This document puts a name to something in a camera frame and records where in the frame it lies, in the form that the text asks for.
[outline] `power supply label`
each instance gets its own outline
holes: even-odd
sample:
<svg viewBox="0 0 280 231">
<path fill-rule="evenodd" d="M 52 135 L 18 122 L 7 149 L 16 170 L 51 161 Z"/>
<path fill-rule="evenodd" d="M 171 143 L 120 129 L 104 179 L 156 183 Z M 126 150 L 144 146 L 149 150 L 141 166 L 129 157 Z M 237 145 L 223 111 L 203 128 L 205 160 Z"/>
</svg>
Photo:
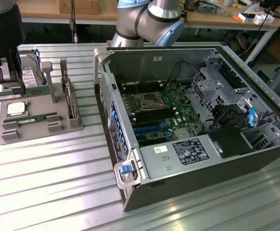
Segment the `power supply label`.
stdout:
<svg viewBox="0 0 280 231">
<path fill-rule="evenodd" d="M 115 154 L 116 154 L 117 161 L 119 163 L 124 162 L 125 157 L 124 157 L 124 154 L 121 152 L 121 147 L 120 147 L 120 143 L 117 138 L 117 135 L 116 135 L 116 131 L 110 131 L 110 133 L 111 133 L 112 143 L 115 148 Z"/>
<path fill-rule="evenodd" d="M 174 143 L 173 147 L 183 165 L 189 165 L 209 159 L 199 139 Z"/>
</svg>

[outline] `green circuit board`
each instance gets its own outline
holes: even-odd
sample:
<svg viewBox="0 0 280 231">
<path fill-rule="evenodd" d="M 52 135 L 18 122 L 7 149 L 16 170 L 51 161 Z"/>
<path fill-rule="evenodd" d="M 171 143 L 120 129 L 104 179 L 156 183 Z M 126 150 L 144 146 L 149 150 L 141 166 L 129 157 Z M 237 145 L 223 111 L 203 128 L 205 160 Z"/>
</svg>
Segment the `green circuit board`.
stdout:
<svg viewBox="0 0 280 231">
<path fill-rule="evenodd" d="M 146 128 L 150 130 L 149 128 L 154 127 L 154 125 L 161 126 L 161 129 L 157 131 L 141 132 L 140 134 L 135 132 L 140 146 L 194 137 L 202 129 L 202 122 L 191 107 L 185 90 L 177 83 L 170 83 L 160 91 L 136 94 L 122 93 L 122 98 L 134 131 Z M 174 115 L 170 112 L 172 108 L 175 108 Z M 140 123 L 133 120 L 135 113 L 144 112 L 155 113 L 156 117 L 152 116 L 150 120 Z M 165 118 L 163 113 L 171 116 Z"/>
</svg>

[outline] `white label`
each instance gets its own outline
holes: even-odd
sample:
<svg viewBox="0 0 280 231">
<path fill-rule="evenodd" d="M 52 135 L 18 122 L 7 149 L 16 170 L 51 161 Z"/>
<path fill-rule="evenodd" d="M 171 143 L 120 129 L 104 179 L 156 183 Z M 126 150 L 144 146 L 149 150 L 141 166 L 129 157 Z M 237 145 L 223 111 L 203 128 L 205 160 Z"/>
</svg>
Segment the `white label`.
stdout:
<svg viewBox="0 0 280 231">
<path fill-rule="evenodd" d="M 37 87 L 34 74 L 32 70 L 23 71 L 23 82 L 25 84 L 25 88 L 34 88 Z"/>
<path fill-rule="evenodd" d="M 32 122 L 35 122 L 35 119 L 27 119 L 27 120 L 18 121 L 17 124 L 27 124 L 27 123 L 32 123 Z"/>
<path fill-rule="evenodd" d="M 164 153 L 164 152 L 167 152 L 168 149 L 166 146 L 159 146 L 159 147 L 154 147 L 154 150 L 155 150 L 155 153 L 158 154 L 158 153 Z"/>
<path fill-rule="evenodd" d="M 4 95 L 4 96 L 0 96 L 0 100 L 16 99 L 20 97 L 21 95 Z"/>
<path fill-rule="evenodd" d="M 162 56 L 154 57 L 153 62 L 158 62 L 158 61 L 161 61 L 162 59 L 163 59 Z"/>
</svg>

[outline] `metal panel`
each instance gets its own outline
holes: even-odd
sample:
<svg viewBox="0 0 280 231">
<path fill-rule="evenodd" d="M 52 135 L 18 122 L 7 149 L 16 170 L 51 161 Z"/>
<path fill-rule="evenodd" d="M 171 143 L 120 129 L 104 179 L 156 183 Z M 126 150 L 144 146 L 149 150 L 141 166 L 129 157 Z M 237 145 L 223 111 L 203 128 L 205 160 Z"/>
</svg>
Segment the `metal panel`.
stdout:
<svg viewBox="0 0 280 231">
<path fill-rule="evenodd" d="M 82 56 L 104 45 L 38 45 L 42 61 L 58 64 L 62 55 L 74 66 L 85 128 L 0 146 L 0 231 L 280 230 L 280 159 L 261 171 L 123 212 L 93 92 L 93 58 Z"/>
</svg>

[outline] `blue ram slot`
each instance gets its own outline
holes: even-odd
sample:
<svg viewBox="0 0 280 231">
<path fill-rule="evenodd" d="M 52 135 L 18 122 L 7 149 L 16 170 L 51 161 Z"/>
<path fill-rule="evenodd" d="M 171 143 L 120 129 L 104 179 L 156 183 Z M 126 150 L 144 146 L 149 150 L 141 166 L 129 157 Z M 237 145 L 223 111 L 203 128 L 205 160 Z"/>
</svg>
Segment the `blue ram slot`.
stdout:
<svg viewBox="0 0 280 231">
<path fill-rule="evenodd" d="M 152 132 L 152 131 L 161 131 L 164 129 L 164 125 L 159 125 L 155 127 L 150 127 L 150 128 L 140 128 L 140 129 L 134 129 L 135 134 L 141 134 L 141 133 L 147 133 L 147 132 Z"/>
</svg>

